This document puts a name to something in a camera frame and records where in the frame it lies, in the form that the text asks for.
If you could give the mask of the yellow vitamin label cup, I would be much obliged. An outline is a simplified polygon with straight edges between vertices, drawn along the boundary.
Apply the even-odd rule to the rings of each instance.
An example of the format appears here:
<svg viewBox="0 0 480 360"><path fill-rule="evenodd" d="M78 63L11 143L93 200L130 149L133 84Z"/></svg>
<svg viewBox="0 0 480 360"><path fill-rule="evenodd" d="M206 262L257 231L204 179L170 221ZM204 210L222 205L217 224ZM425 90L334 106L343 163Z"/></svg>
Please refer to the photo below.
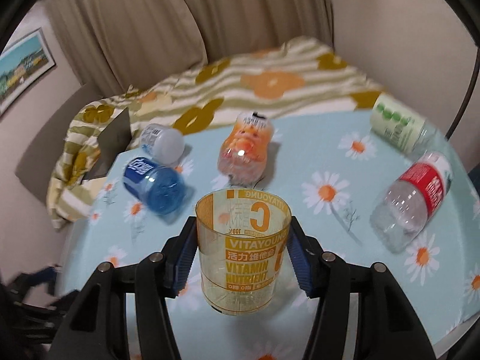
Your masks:
<svg viewBox="0 0 480 360"><path fill-rule="evenodd" d="M272 300L287 245L291 211L257 189L221 189L196 204L202 292L211 307L237 316Z"/></svg>

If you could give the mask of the white table board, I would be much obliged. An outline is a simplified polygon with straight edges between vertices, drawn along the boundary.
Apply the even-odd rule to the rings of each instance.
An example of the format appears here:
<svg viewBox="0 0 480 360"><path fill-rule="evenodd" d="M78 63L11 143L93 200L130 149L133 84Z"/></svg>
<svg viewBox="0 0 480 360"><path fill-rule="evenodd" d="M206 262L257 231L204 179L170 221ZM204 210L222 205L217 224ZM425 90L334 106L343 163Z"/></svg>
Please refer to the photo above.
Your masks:
<svg viewBox="0 0 480 360"><path fill-rule="evenodd" d="M441 359L477 322L479 314L475 314L465 322L451 330L442 340L433 345L437 359Z"/></svg>

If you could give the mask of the red label cut bottle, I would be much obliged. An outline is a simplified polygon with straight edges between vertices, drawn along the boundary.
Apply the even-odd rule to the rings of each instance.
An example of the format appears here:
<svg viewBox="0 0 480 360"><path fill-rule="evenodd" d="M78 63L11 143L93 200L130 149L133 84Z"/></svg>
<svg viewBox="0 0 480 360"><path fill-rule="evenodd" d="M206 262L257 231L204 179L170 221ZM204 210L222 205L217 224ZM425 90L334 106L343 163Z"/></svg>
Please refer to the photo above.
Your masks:
<svg viewBox="0 0 480 360"><path fill-rule="evenodd" d="M388 250L398 254L420 234L443 203L452 178L446 155L427 151L385 191L370 224Z"/></svg>

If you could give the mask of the light blue daisy tablecloth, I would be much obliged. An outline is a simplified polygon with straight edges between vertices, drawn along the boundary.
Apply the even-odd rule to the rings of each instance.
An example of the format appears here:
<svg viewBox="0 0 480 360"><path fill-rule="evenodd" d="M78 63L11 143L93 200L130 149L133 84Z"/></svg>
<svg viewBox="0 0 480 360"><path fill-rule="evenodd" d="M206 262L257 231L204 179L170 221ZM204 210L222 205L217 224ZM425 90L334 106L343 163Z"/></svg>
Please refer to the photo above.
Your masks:
<svg viewBox="0 0 480 360"><path fill-rule="evenodd" d="M418 238L404 252L391 253L369 219L410 163L372 133L369 118L367 111L354 111L276 120L268 169L258 187L284 199L325 250L362 266L384 262L438 345L479 311L479 198L456 153L438 136L433 147L452 165L451 189ZM190 196L171 223L123 186L127 162L141 151L121 154L89 218L74 225L62 289L80 289L101 262L137 263L179 233L197 201L227 185L217 159L229 134L223 127L186 137L180 171ZM193 265L180 295L168 300L183 359L300 359L316 308L298 287L289 259L272 301L255 314L225 316L211 308L199 265Z"/></svg>

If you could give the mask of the blue label cut bottle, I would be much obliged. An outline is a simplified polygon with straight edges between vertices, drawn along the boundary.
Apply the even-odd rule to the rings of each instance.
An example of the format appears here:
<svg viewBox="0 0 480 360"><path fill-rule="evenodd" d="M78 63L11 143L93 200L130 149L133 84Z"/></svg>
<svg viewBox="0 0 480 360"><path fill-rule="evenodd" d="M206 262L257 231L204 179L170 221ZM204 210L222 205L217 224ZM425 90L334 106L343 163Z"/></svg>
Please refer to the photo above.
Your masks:
<svg viewBox="0 0 480 360"><path fill-rule="evenodd" d="M146 157L128 161L122 180L126 190L158 216L177 211L185 199L182 176Z"/></svg>

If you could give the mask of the dark grey laptop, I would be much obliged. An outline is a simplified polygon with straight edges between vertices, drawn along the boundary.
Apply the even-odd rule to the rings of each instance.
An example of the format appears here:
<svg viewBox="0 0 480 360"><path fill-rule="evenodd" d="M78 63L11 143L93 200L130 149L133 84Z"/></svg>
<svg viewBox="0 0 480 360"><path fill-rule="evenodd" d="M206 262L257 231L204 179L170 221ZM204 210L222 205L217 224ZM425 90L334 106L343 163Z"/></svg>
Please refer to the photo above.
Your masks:
<svg viewBox="0 0 480 360"><path fill-rule="evenodd" d="M125 108L99 134L97 143L100 155L96 164L85 174L84 180L106 176L117 155L127 149L131 140L129 112Z"/></svg>

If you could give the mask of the white label cut bottle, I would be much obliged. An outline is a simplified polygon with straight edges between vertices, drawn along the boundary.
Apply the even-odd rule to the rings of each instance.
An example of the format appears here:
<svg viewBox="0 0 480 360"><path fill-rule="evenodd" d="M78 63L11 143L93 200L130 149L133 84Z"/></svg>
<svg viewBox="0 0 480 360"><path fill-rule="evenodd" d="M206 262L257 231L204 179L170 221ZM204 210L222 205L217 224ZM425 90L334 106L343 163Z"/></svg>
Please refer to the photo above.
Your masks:
<svg viewBox="0 0 480 360"><path fill-rule="evenodd" d="M140 135L140 146L159 164L172 165L183 155L185 141L174 127L149 124Z"/></svg>

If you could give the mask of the green label cut bottle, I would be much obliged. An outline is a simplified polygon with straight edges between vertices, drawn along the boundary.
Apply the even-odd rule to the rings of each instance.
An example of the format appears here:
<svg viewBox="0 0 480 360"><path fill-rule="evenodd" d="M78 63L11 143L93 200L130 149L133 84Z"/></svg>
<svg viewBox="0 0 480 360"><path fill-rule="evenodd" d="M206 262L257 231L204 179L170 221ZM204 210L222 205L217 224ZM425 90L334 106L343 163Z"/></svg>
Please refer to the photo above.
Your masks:
<svg viewBox="0 0 480 360"><path fill-rule="evenodd" d="M373 105L370 125L374 133L411 160L429 149L438 131L424 116L385 93Z"/></svg>

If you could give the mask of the orange label cut bottle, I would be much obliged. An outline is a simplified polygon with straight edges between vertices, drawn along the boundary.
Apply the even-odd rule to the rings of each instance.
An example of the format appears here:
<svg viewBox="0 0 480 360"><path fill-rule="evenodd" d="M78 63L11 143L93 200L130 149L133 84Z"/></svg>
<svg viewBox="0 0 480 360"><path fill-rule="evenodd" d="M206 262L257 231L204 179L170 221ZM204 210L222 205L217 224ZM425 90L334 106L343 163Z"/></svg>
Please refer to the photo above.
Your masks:
<svg viewBox="0 0 480 360"><path fill-rule="evenodd" d="M220 147L217 167L231 185L252 185L265 171L274 129L258 112L243 112Z"/></svg>

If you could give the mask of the striped floral duvet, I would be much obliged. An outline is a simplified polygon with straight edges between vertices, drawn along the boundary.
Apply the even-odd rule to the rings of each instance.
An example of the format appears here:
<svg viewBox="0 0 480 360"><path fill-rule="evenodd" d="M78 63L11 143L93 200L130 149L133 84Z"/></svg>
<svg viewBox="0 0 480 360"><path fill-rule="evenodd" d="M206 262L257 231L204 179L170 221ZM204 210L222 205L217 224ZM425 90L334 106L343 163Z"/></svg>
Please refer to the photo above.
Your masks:
<svg viewBox="0 0 480 360"><path fill-rule="evenodd" d="M100 190L85 174L100 155L99 134L127 110L132 141L139 145L151 123L184 135L232 125L242 112L270 119L370 109L385 88L313 37L279 47L222 58L172 75L146 90L92 101L68 116L64 148L46 194L54 229L86 217Z"/></svg>

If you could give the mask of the framed houses picture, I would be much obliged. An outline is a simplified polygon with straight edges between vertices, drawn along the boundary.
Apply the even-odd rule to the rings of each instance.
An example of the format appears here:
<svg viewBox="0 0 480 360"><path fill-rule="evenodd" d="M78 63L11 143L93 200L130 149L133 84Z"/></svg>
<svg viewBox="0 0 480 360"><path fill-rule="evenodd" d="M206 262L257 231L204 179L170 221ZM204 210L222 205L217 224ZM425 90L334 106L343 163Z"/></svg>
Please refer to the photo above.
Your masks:
<svg viewBox="0 0 480 360"><path fill-rule="evenodd" d="M56 67L41 28L13 42L1 53L1 115L26 90Z"/></svg>

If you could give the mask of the beige curtain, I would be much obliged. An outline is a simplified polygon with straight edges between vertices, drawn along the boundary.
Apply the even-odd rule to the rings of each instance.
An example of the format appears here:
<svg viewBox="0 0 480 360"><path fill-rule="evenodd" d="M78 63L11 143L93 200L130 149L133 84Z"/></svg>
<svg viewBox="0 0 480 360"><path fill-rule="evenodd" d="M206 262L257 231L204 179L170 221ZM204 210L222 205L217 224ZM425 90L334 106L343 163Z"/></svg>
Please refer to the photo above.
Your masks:
<svg viewBox="0 0 480 360"><path fill-rule="evenodd" d="M69 65L104 96L298 36L331 43L330 0L43 0Z"/></svg>

